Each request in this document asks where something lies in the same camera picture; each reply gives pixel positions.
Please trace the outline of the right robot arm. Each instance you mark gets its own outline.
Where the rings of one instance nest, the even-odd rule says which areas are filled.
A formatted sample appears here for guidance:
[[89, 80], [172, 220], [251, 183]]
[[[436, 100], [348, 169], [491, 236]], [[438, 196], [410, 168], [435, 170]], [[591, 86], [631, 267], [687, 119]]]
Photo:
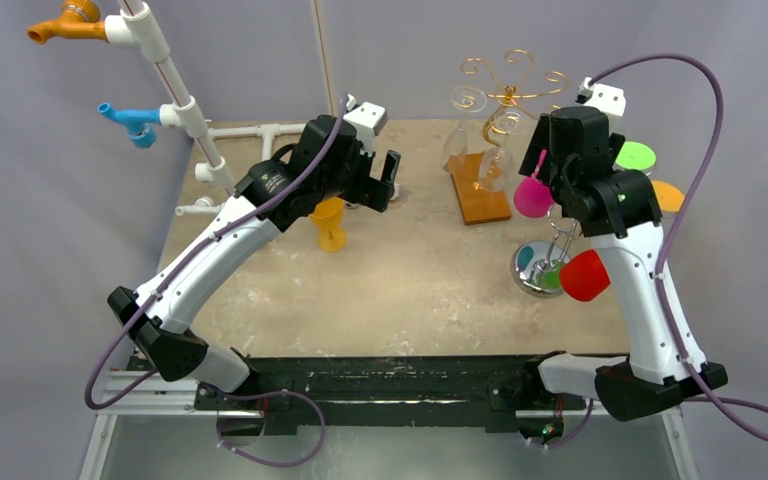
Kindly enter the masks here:
[[616, 293], [630, 352], [586, 357], [555, 351], [532, 360], [521, 381], [524, 399], [544, 407], [559, 394], [599, 401], [625, 422], [660, 413], [728, 382], [689, 328], [660, 258], [662, 212], [651, 180], [617, 171], [625, 138], [592, 106], [542, 114], [520, 174], [548, 187], [565, 218], [577, 221]]

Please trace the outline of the green faucet with white elbow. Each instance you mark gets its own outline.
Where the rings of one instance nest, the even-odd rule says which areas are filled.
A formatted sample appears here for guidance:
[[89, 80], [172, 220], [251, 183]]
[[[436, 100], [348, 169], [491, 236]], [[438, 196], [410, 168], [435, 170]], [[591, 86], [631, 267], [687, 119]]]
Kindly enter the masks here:
[[[399, 183], [395, 183], [394, 186], [393, 186], [393, 189], [392, 189], [392, 195], [390, 197], [390, 201], [391, 202], [396, 201], [398, 199], [399, 195], [400, 195], [400, 184]], [[349, 210], [354, 210], [354, 209], [357, 209], [359, 207], [358, 204], [354, 204], [354, 203], [350, 203], [350, 202], [343, 202], [343, 206], [346, 209], [349, 209]]]

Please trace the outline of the yellow wine glass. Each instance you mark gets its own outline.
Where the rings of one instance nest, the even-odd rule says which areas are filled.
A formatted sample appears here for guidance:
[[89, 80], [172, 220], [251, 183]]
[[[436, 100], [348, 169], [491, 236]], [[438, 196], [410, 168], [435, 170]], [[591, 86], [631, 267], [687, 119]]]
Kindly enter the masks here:
[[341, 227], [344, 216], [344, 203], [338, 198], [320, 202], [309, 216], [317, 229], [317, 245], [327, 253], [341, 250], [347, 243], [347, 234]]

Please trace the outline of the pink wine glass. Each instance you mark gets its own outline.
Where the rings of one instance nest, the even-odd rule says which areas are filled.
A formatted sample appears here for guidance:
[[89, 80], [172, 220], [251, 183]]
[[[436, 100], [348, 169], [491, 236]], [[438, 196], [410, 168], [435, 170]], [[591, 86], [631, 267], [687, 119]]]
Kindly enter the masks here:
[[530, 176], [523, 178], [513, 196], [515, 208], [522, 216], [527, 218], [545, 216], [554, 204], [549, 188], [537, 179], [537, 174], [546, 155], [546, 150], [540, 152], [534, 172]]

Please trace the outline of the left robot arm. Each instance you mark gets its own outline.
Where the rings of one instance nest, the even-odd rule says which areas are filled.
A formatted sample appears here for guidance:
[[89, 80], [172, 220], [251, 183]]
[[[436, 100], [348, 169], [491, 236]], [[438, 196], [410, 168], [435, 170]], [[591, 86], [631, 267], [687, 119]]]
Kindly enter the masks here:
[[210, 345], [191, 325], [243, 262], [320, 203], [335, 198], [387, 209], [399, 153], [387, 152], [380, 178], [370, 175], [386, 122], [385, 114], [364, 107], [307, 122], [296, 143], [249, 168], [213, 222], [172, 263], [138, 288], [118, 287], [108, 296], [127, 336], [165, 381], [190, 377], [216, 387], [235, 409], [255, 402], [258, 382], [243, 355]]

